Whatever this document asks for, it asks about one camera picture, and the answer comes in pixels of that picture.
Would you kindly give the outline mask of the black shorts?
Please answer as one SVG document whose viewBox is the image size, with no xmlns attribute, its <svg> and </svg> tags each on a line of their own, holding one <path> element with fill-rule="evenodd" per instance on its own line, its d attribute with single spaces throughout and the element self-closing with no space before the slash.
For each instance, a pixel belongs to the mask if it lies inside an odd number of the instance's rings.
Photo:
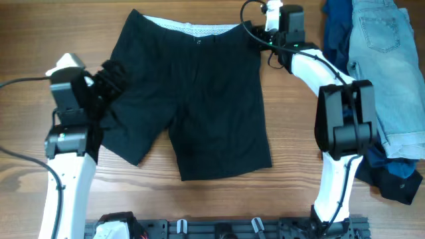
<svg viewBox="0 0 425 239">
<path fill-rule="evenodd" d="M 184 181 L 270 168 L 261 57 L 240 25 L 192 25 L 133 10 L 111 60 L 127 86 L 102 119 L 103 146 L 132 165 L 168 131 Z"/>
</svg>

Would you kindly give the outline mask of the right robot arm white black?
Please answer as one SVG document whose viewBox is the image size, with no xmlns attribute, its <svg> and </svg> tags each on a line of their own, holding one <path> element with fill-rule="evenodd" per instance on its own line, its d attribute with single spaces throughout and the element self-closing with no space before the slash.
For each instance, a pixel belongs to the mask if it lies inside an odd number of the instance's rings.
<svg viewBox="0 0 425 239">
<path fill-rule="evenodd" d="M 310 42 L 286 42 L 286 33 L 256 27 L 249 35 L 278 56 L 281 67 L 303 80 L 318 97 L 314 135 L 322 153 L 318 196 L 308 232 L 339 236 L 349 231 L 349 199 L 359 165 L 377 138 L 373 85 L 354 80 Z"/>
</svg>

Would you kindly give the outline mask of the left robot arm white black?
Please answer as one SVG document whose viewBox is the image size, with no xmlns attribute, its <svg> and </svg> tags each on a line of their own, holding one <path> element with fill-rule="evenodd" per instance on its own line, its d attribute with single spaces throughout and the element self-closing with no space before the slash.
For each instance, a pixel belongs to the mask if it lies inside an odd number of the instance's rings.
<svg viewBox="0 0 425 239">
<path fill-rule="evenodd" d="M 107 60 L 91 75 L 81 66 L 50 74 L 50 91 L 60 120 L 44 141 L 48 189 L 39 238 L 82 238 L 88 196 L 104 130 L 100 122 L 126 87 L 126 72 Z"/>
</svg>

